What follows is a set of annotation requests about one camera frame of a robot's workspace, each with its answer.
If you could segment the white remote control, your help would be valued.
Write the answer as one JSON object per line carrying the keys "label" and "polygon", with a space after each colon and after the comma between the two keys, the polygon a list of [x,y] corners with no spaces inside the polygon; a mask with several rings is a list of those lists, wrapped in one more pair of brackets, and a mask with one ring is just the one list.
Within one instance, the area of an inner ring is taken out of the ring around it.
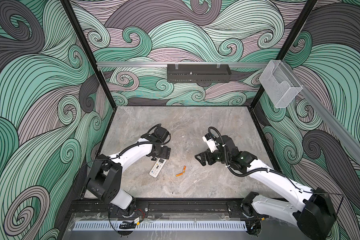
{"label": "white remote control", "polygon": [[167,162],[166,159],[158,159],[155,165],[153,166],[153,168],[150,170],[149,175],[153,178],[156,178],[161,172],[166,162]]}

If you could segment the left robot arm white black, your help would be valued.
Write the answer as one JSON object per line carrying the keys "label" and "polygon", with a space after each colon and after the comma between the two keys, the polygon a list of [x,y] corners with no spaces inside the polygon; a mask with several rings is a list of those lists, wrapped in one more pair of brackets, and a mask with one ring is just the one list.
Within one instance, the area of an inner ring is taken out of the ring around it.
{"label": "left robot arm white black", "polygon": [[120,152],[99,155],[85,181],[86,190],[105,204],[133,211],[135,198],[121,188],[123,172],[144,156],[152,157],[153,161],[168,160],[171,148],[167,144],[170,141],[170,132],[157,124]]}

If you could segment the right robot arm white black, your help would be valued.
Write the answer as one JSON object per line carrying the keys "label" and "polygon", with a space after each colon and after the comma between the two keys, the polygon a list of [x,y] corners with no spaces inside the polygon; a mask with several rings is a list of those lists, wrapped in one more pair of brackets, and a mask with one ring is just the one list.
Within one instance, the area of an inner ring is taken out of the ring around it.
{"label": "right robot arm white black", "polygon": [[208,149],[195,155],[202,166],[222,163],[234,176],[251,177],[283,197],[277,200],[250,192],[242,200],[241,210],[249,235],[257,236],[261,222],[273,217],[296,226],[311,240],[327,238],[337,220],[331,193],[293,181],[252,153],[240,151],[232,138],[222,135],[215,127],[208,128],[203,141]]}

